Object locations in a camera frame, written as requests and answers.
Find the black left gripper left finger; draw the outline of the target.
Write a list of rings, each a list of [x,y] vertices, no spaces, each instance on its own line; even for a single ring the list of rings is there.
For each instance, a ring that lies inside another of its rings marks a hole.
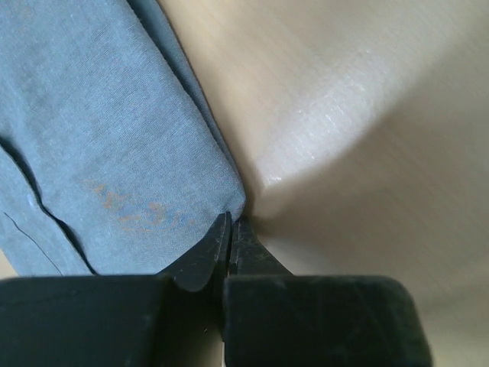
[[[232,216],[222,213],[207,233],[187,252],[162,270],[164,292],[221,293],[228,273]]]

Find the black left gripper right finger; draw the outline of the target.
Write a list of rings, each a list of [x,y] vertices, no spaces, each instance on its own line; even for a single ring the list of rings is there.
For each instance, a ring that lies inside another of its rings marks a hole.
[[[260,243],[247,217],[241,217],[233,226],[228,274],[292,275]]]

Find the grey long sleeve shirt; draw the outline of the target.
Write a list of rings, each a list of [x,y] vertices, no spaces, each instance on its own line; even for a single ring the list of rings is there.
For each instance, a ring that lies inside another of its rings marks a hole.
[[[156,1],[1,3],[1,250],[17,274],[154,274],[244,206]]]

